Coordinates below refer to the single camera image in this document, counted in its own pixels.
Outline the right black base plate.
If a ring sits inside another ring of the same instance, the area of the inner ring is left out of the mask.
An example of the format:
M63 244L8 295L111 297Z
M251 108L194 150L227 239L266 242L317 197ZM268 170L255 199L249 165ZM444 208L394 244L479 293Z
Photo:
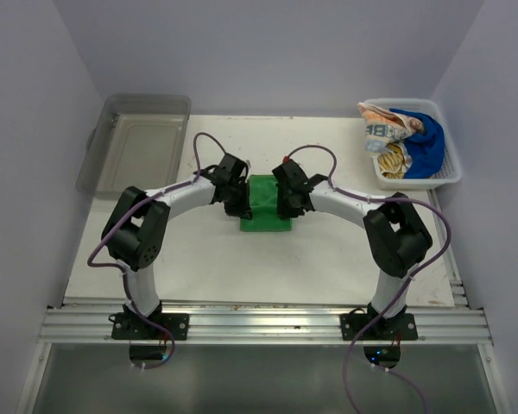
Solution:
M339 316L341 335L344 341L352 341L356 334L370 322L365 313L344 313ZM414 315L404 313L390 319L381 318L359 337L362 341L416 341L419 335Z

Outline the printed patterned towel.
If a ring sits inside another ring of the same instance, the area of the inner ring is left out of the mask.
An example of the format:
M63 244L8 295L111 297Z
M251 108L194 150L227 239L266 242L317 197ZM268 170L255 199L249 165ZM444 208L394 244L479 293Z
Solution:
M421 120L385 110L370 103L359 103L359 113L365 121L365 149L372 154L386 151L388 144L406 140L416 133L425 132Z

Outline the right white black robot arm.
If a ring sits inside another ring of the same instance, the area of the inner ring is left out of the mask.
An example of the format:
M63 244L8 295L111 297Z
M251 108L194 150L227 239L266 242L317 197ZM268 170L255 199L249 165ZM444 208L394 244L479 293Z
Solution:
M411 276L433 245L425 224L407 201L372 202L349 198L333 189L326 176L311 178L294 160L273 170L277 187L277 216L297 218L321 212L356 224L366 232L372 258L379 268L376 291L367 311L349 314L345 323L364 339L383 339L400 327L406 312Z

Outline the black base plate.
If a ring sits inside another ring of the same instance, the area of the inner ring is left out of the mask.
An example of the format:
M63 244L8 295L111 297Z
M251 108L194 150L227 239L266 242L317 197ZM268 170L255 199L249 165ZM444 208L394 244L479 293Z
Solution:
M352 341L356 334L370 322L365 313L344 313L339 316L341 335L344 341ZM414 315L404 313L390 319L381 318L359 337L362 341L416 341L419 335Z
M114 340L159 340L168 336L144 322L132 312L119 312L108 316L113 324L111 338ZM186 313L158 313L151 315L150 320L168 330L175 341L185 341L190 326L190 316Z

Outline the white perforated plastic basket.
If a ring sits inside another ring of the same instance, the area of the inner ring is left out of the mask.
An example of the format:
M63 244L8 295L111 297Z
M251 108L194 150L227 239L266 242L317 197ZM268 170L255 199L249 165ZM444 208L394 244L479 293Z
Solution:
M378 186L383 190L399 191L428 191L435 190L442 185L457 183L462 178L462 168L458 154L448 130L447 122L439 106L428 99L420 98L372 98L365 101L388 110L396 108L412 112L420 112L429 115L436 120L445 133L445 157L442 167L430 179L388 179L382 176L376 159L372 160Z

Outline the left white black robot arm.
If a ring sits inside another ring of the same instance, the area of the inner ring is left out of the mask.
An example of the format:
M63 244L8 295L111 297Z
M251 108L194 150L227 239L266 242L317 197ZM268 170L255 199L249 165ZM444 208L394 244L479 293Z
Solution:
M142 338L157 336L162 318L156 313L161 301L155 289L153 263L161 252L167 224L188 211L221 203L227 216L252 218L249 166L232 154L217 165L199 169L189 179L155 190L125 189L112 211L101 241L88 259L94 261L106 248L122 274L126 307L135 314L132 329Z

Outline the aluminium mounting rail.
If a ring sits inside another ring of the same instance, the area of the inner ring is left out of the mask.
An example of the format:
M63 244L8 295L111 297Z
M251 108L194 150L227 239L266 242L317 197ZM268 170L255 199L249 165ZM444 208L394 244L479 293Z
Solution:
M47 310L38 339L48 343L112 343L118 300L83 298ZM162 310L178 317L183 344L346 345L352 337L342 305L233 304L164 302ZM481 310L407 309L381 344L487 345L492 337Z

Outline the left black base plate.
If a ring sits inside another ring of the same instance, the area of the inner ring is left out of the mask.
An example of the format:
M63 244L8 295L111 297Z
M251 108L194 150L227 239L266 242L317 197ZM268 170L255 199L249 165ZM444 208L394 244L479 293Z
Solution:
M114 340L159 340L168 336L144 322L132 312L119 312L108 316L113 324L111 338ZM175 341L185 341L190 326L190 316L186 313L158 313L151 315L150 320L168 330Z

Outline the yellow striped cloth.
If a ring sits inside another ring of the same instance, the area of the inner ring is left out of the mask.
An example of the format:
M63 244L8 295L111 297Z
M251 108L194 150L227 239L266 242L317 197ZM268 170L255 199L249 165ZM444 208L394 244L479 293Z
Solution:
M377 157L377 162L383 177L404 179L413 160L403 143L390 143Z

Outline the clear grey plastic bin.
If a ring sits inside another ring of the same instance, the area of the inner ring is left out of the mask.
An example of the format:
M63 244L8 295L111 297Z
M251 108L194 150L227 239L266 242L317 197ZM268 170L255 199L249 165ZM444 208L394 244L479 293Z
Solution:
M77 189L115 199L129 186L146 190L174 183L191 106L181 95L109 96L87 140Z

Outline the green microfiber towel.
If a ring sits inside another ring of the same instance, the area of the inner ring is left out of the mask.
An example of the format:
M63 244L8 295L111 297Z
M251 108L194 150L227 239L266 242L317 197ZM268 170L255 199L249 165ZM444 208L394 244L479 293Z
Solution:
M247 233L287 232L292 229L291 219L277 216L277 181L272 175L251 175L251 219L240 220L240 230Z

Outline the blue cloth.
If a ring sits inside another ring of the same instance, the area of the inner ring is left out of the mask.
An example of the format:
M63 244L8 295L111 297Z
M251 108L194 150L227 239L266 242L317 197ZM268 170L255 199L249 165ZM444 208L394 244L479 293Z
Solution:
M423 132L416 132L404 141L404 148L411 158L411 165L404 179L429 179L443 166L445 158L445 133L441 125L431 116L421 112L411 112L390 108L391 112L410 116L420 122Z

